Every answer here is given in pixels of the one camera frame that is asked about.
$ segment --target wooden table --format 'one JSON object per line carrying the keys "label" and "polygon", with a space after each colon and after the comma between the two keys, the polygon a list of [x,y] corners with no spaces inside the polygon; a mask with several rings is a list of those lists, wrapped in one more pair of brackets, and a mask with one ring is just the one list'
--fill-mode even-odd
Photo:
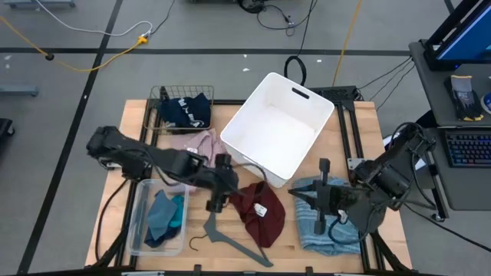
{"label": "wooden table", "polygon": [[[120,123],[120,131],[136,140],[139,139],[140,130],[145,113],[145,100],[128,100],[124,108],[123,117]],[[377,114],[372,102],[357,102],[356,115],[358,118],[358,128],[360,131],[361,142],[365,158],[376,158],[384,151],[381,131],[378,124]],[[229,122],[240,106],[238,105],[219,105],[214,106],[212,124],[217,133]],[[349,122],[348,114],[345,114],[346,121]],[[351,135],[351,126],[348,123],[348,134],[351,138],[350,145],[353,156],[354,142]],[[166,137],[160,136],[158,147],[166,148]],[[315,141],[314,146],[303,160],[300,168],[292,180],[306,176],[316,176],[319,174],[318,161],[321,157],[331,160],[331,175],[347,178],[347,170],[344,162],[344,150],[339,127],[338,114],[334,112],[322,130],[320,136]],[[240,178],[239,187],[247,186],[259,179],[245,169],[237,170]],[[101,206],[107,201],[113,191],[122,183],[120,171],[108,173],[101,199]],[[101,254],[110,246],[114,238],[120,232],[124,209],[127,202],[129,185],[119,192],[107,208],[101,232]],[[265,268],[243,253],[235,250],[225,243],[212,244],[208,238],[195,239],[193,247],[199,252],[191,250],[187,246],[188,241],[194,236],[204,235],[203,223],[208,219],[208,212],[205,210],[206,200],[209,198],[209,191],[200,190],[192,194],[189,201],[188,228],[186,230],[186,246],[176,257],[139,257],[137,269],[141,270],[161,270],[161,271],[192,271],[194,265],[202,265],[203,271],[278,271],[278,272],[305,272],[305,267],[311,266],[314,272],[362,272],[360,255],[341,255],[336,257],[326,257],[318,253],[304,251],[300,247],[298,239],[297,225],[295,221],[295,205],[293,196],[287,193],[291,185],[274,189],[276,195],[285,207],[285,227],[282,234],[275,241],[271,248],[265,248],[265,253],[269,260],[274,264],[272,268]],[[86,264],[93,264],[94,243],[96,226],[92,235],[91,246],[87,253]],[[232,205],[223,209],[217,215],[217,227],[223,234],[234,238],[242,245],[253,251],[259,252],[252,238],[246,232],[239,215]],[[410,256],[407,250],[406,238],[400,220],[399,212],[387,210],[384,223],[379,228],[381,236],[384,238],[390,249],[407,267],[411,267]],[[376,268],[373,245],[367,238],[369,259],[372,268]],[[124,264],[127,264],[129,256],[124,256]]]}

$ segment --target maroon cap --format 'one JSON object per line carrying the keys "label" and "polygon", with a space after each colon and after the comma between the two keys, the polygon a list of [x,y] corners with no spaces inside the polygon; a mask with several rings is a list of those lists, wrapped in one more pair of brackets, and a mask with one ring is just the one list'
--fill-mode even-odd
{"label": "maroon cap", "polygon": [[[229,201],[236,207],[240,219],[245,224],[245,230],[259,246],[271,247],[285,225],[285,208],[264,181],[253,183],[240,191],[246,195],[234,193],[229,197]],[[263,217],[256,213],[256,203],[266,208]]]}

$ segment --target wire basket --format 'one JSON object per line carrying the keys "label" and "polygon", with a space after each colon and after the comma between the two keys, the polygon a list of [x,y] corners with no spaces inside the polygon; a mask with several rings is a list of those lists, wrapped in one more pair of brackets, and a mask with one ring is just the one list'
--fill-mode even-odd
{"label": "wire basket", "polygon": [[149,131],[157,131],[159,135],[166,134],[184,134],[192,133],[196,131],[208,130],[211,128],[210,123],[207,127],[171,127],[166,126],[163,118],[159,114],[160,102],[162,100],[172,100],[175,98],[183,97],[196,97],[203,93],[209,101],[210,116],[213,115],[213,97],[215,89],[209,85],[171,85],[171,86],[154,86],[150,90],[150,96],[148,97],[148,108],[150,112],[147,112],[147,116],[150,116],[148,122],[144,127]]}

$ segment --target white cable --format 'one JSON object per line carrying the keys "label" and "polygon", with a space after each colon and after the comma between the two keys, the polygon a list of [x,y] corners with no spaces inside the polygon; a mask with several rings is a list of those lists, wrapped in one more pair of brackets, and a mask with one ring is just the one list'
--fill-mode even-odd
{"label": "white cable", "polygon": [[133,25],[133,27],[129,28],[127,31],[125,31],[122,34],[108,34],[105,31],[85,30],[85,29],[81,29],[81,28],[74,28],[74,27],[71,27],[70,25],[65,24],[62,20],[60,20],[60,18],[56,17],[56,15],[53,15],[53,13],[51,13],[51,11],[49,11],[43,4],[41,4],[41,2],[39,0],[36,0],[36,2],[41,6],[41,8],[43,8],[49,15],[51,15],[54,19],[56,19],[58,22],[60,22],[63,26],[65,26],[71,30],[74,30],[74,31],[84,31],[84,32],[89,32],[89,33],[98,33],[98,34],[103,34],[103,35],[110,35],[110,36],[119,37],[119,36],[123,36],[123,35],[127,34],[128,32],[130,32],[131,30],[133,30],[134,28],[136,28],[138,25],[141,25],[141,24],[148,24],[150,26],[150,29],[146,33],[142,34],[142,36],[150,35],[150,33],[152,32],[152,29],[153,29],[152,23],[150,23],[148,21],[140,21],[140,22],[136,23],[135,25]]}

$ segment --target gray floor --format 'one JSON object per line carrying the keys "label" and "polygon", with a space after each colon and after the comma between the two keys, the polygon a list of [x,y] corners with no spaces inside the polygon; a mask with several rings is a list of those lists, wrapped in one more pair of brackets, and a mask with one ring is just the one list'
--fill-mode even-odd
{"label": "gray floor", "polygon": [[[307,1],[276,1],[293,20],[305,16]],[[60,7],[57,15],[72,25],[105,29],[115,0],[77,1],[78,8]],[[124,0],[115,31],[136,21],[158,22],[170,1]],[[312,13],[306,49],[340,49],[355,0],[319,1]],[[274,11],[265,15],[270,24]],[[443,0],[370,0],[364,2],[349,45],[357,50],[407,50],[411,41],[427,38],[448,15]],[[98,48],[101,36],[80,34],[61,27],[42,11],[11,11],[0,5],[5,16],[31,40],[43,47]],[[110,48],[125,48],[133,35],[111,38]],[[255,16],[228,1],[191,4],[176,0],[169,21],[146,48],[298,48],[303,28],[291,38],[283,31],[258,26]],[[66,71],[38,54],[3,54],[1,47],[27,47],[0,24],[0,83],[29,83],[41,88],[38,97],[2,97],[0,117],[12,118],[17,133],[0,155],[0,274],[17,271],[32,227],[38,216],[54,168],[67,138],[75,109],[87,81],[87,74]],[[57,54],[57,58],[90,67],[94,54]],[[104,55],[104,60],[111,55]],[[245,99],[269,72],[282,72],[287,56],[275,54],[129,54],[101,70],[88,101],[70,158],[64,170],[46,227],[30,272],[80,268],[85,261],[105,180],[105,171],[89,159],[85,143],[96,127],[117,125],[127,99],[143,99],[159,84],[213,85],[216,98]],[[302,58],[308,69],[307,87],[330,86],[337,56],[309,55]],[[347,56],[337,85],[361,86],[390,70],[404,57]],[[299,81],[298,69],[290,76]],[[396,84],[390,83],[377,97],[380,104]],[[366,99],[385,80],[363,89]],[[383,134],[403,121],[415,120],[428,110],[423,88],[414,70],[401,82],[379,110]],[[488,255],[479,248],[439,230],[407,210],[402,211],[411,258],[423,272],[450,275],[491,274]],[[491,214],[451,212],[445,225],[488,242]]]}

